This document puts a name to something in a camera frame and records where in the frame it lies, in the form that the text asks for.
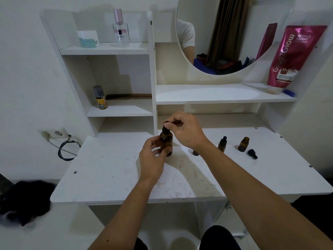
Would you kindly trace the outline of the person's right hand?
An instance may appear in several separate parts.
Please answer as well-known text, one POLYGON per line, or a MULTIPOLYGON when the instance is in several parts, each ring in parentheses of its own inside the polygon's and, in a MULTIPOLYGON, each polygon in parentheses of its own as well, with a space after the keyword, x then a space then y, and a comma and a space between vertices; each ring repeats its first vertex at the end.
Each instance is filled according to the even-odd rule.
POLYGON ((190 113, 175 112, 164 122, 164 126, 173 132, 182 145, 197 152, 210 143, 197 118, 190 113), (182 121, 184 125, 182 128, 168 128, 168 121, 182 121))

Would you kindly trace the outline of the white wall socket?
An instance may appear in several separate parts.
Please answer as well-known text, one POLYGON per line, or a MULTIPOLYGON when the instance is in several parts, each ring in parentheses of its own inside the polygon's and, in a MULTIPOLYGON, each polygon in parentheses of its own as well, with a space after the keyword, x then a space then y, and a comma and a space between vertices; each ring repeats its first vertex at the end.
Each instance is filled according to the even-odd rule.
POLYGON ((51 139, 63 139, 63 138, 68 139, 69 138, 68 132, 62 127, 59 129, 43 129, 40 131, 40 133, 42 131, 49 132, 51 139))

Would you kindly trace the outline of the clear perfume bottle pink cap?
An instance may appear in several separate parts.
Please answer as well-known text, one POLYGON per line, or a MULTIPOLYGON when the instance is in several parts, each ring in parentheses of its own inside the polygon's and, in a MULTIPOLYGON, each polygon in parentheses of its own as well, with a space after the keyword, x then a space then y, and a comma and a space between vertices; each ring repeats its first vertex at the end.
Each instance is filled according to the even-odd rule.
POLYGON ((114 10, 113 30, 116 43, 119 47, 129 47, 130 45, 130 35, 128 24, 123 20, 123 14, 121 9, 114 10))

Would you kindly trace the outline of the person's left forearm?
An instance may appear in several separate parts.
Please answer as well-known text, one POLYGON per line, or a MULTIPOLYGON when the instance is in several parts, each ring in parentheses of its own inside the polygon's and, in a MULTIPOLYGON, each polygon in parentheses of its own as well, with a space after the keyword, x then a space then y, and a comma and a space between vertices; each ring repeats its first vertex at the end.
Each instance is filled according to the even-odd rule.
POLYGON ((142 176, 110 223, 87 250, 134 250, 149 196, 158 178, 142 176))

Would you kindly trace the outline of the large amber glass bottle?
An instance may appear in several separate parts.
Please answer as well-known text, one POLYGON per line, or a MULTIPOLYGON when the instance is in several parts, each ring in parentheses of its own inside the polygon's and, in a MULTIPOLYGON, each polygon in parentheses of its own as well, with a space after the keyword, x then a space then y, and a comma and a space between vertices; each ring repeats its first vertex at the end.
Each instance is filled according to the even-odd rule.
POLYGON ((160 134, 160 149, 163 151, 167 147, 173 147, 173 134, 171 131, 162 131, 160 134))

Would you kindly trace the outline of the person's leg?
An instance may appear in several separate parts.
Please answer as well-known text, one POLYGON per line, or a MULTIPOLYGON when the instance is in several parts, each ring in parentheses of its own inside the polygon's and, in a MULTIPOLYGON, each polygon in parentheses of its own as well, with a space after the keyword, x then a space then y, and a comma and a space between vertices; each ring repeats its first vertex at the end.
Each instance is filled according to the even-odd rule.
POLYGON ((225 227, 214 225, 202 236, 199 250, 241 250, 239 244, 225 227))
POLYGON ((140 238, 137 238, 133 250, 148 250, 148 247, 140 238))

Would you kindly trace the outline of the person's right forearm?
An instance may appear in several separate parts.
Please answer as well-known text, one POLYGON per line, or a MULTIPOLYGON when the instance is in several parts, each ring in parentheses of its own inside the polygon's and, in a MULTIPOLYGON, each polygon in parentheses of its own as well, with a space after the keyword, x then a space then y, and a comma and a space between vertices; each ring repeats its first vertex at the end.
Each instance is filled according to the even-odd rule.
POLYGON ((261 250, 333 250, 333 241, 208 139, 193 143, 261 250))

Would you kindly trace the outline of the person's left leg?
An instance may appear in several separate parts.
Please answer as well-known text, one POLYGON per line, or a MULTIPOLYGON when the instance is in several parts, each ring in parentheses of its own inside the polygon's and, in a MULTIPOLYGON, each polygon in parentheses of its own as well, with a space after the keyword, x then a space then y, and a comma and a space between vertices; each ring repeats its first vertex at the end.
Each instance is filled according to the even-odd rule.
POLYGON ((148 250, 148 247, 140 238, 137 238, 133 250, 148 250))

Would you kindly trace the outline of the person's left hand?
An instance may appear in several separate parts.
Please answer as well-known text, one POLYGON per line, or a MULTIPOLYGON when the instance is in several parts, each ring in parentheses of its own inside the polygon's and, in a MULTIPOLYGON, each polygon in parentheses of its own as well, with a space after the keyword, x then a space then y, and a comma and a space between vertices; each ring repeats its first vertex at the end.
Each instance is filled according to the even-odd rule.
MULTIPOLYGON (((156 185, 160 179, 165 161, 153 161, 153 151, 160 148, 160 137, 154 136, 146 140, 139 153, 140 177, 142 181, 156 185)), ((172 151, 172 147, 167 147, 167 155, 172 151)))

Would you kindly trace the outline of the round mirror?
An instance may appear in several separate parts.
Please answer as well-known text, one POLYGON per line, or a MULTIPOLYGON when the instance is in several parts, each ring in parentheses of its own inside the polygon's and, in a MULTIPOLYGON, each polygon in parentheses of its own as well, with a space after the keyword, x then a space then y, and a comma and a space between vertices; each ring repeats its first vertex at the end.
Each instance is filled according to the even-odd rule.
POLYGON ((240 71, 280 38, 295 0, 178 0, 185 59, 210 75, 240 71))

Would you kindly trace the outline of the brown comb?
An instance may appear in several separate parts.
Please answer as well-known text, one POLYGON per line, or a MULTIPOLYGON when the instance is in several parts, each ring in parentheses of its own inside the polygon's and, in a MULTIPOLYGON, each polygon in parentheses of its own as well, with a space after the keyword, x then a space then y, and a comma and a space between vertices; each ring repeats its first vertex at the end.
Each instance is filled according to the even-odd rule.
POLYGON ((151 100, 152 94, 107 94, 106 100, 151 100))

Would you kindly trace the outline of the black cloth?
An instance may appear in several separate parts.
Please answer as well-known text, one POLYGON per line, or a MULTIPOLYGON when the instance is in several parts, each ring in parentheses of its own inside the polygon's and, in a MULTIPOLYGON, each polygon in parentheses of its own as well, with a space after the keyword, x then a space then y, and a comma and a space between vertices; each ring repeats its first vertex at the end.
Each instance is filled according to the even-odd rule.
POLYGON ((25 226, 51 209, 54 183, 42 180, 19 181, 0 196, 0 218, 25 226))

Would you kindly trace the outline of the pink refill pouch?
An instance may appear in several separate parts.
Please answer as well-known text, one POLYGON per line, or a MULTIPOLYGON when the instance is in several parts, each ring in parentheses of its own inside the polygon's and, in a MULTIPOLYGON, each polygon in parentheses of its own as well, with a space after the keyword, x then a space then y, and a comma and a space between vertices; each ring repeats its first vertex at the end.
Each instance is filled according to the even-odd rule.
POLYGON ((327 25, 288 25, 270 65, 267 92, 279 95, 294 80, 327 25))

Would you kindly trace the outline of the person's right leg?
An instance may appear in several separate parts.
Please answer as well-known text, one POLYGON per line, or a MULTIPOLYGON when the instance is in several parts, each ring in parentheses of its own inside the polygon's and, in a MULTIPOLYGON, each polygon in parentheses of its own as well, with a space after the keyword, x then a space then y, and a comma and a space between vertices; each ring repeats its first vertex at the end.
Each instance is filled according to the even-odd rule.
POLYGON ((241 250, 239 244, 225 227, 214 225, 202 236, 199 250, 241 250))

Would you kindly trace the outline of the yellow bottle grey cap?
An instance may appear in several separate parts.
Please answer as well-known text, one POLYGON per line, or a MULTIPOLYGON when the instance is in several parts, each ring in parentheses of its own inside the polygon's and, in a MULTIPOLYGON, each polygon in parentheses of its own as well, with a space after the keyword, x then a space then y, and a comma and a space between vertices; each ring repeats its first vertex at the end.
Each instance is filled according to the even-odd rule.
POLYGON ((93 87, 93 92, 94 92, 94 96, 97 100, 97 104, 99 109, 106 109, 108 107, 106 99, 105 99, 105 94, 103 91, 103 88, 101 85, 95 85, 93 87))

